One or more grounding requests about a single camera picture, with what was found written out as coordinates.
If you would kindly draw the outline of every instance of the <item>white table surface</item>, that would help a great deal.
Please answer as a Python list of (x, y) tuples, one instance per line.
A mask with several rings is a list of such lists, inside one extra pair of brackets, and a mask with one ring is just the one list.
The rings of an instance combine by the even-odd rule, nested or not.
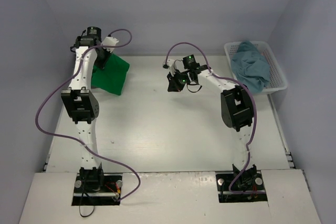
[[(234, 140), (220, 115), (220, 96), (168, 93), (164, 57), (122, 57), (130, 63), (122, 96), (93, 89), (100, 105), (96, 135), (101, 155), (127, 163), (139, 172), (232, 170)], [(196, 57), (201, 64), (202, 57)], [(219, 75), (231, 77), (226, 57), (210, 56)], [(255, 97), (258, 124), (251, 145), (258, 169), (288, 169), (285, 150), (266, 95)], [(56, 133), (77, 136), (74, 123), (63, 110)], [(78, 172), (78, 143), (54, 137), (47, 172)], [(103, 161), (109, 173), (127, 169)]]
[[(35, 174), (20, 224), (320, 224), (301, 170), (262, 170), (268, 202), (218, 202), (214, 172), (140, 174), (142, 185), (119, 206), (97, 206), (88, 218), (71, 206), (76, 173)], [(137, 184), (123, 174), (124, 195)], [(88, 214), (91, 206), (81, 207)]]

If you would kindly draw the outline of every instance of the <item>gray wall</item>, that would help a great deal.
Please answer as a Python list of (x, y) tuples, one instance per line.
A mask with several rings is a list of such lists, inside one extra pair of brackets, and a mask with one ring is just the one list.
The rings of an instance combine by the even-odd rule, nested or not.
[[(70, 74), (71, 56), (45, 0), (0, 0), (0, 223), (18, 223), (34, 172), (42, 170), (49, 137), (34, 125), (39, 104)], [(60, 98), (41, 117), (53, 130)]]
[(335, 223), (336, 0), (291, 0), (269, 43), (289, 82), (273, 95), (324, 224)]
[[(69, 43), (88, 25), (106, 33), (117, 27), (131, 29), (134, 40), (120, 50), (123, 54), (166, 53), (180, 41), (214, 54), (222, 53), (229, 41), (267, 40), (288, 1), (47, 0)], [(190, 52), (186, 48), (175, 52)]]

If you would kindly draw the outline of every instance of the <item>white plastic basket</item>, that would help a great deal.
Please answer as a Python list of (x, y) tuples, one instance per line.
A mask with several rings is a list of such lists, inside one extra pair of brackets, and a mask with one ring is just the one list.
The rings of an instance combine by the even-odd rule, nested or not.
[[(230, 42), (224, 45), (225, 54), (229, 64), (231, 66), (231, 59), (233, 55), (238, 50), (238, 47), (242, 43), (239, 42)], [(269, 66), (270, 66), (270, 83), (267, 87), (263, 89), (261, 94), (272, 94), (275, 91), (283, 90), (287, 88), (287, 80), (284, 73), (281, 71), (279, 64), (274, 57), (274, 54), (269, 47), (269, 45), (264, 41), (251, 41), (251, 43), (259, 50), (259, 52), (265, 56)]]

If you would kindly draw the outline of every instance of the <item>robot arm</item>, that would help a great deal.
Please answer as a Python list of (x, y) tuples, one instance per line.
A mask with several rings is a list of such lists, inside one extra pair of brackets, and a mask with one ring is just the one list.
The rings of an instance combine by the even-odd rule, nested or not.
[[(113, 37), (107, 37), (102, 44), (105, 46), (115, 46), (119, 41)], [(76, 63), (74, 74), (78, 71), (82, 61), (82, 67), (76, 78), (72, 79), (67, 90), (62, 90), (61, 98), (67, 110), (69, 117), (75, 123), (78, 137), (85, 143), (93, 152), (97, 153), (96, 142), (96, 119), (99, 115), (99, 104), (95, 96), (91, 92), (91, 76), (93, 66), (101, 69), (109, 59), (113, 48), (102, 49), (98, 48), (90, 50), (82, 58), (84, 52), (93, 46), (100, 45), (101, 30), (98, 27), (89, 27), (87, 35), (78, 36), (72, 51), (75, 48)], [(81, 147), (81, 169), (80, 176), (84, 177), (89, 173), (89, 180), (97, 187), (103, 184), (103, 170), (101, 162), (89, 153), (84, 146)]]
[[(254, 117), (251, 99), (241, 86), (215, 78), (213, 71), (210, 73), (207, 65), (200, 66), (193, 55), (184, 57), (182, 62), (185, 71), (179, 71), (176, 61), (172, 59), (168, 59), (167, 64), (163, 66), (169, 69), (168, 92), (181, 92), (186, 84), (195, 82), (220, 94), (222, 119), (227, 127), (232, 128), (232, 136), (235, 139), (233, 171), (234, 174), (238, 174), (248, 162), (246, 144), (250, 139)], [(244, 174), (237, 182), (238, 186), (242, 187), (244, 181), (251, 181), (256, 172), (251, 156)]]

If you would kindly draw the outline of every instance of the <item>blue cloth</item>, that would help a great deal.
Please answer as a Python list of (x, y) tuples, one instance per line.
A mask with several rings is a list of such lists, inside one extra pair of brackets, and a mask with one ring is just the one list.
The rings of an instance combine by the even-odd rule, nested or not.
[(269, 64), (250, 41), (239, 45), (237, 53), (231, 59), (231, 69), (238, 81), (245, 84), (252, 93), (262, 92), (269, 84)]

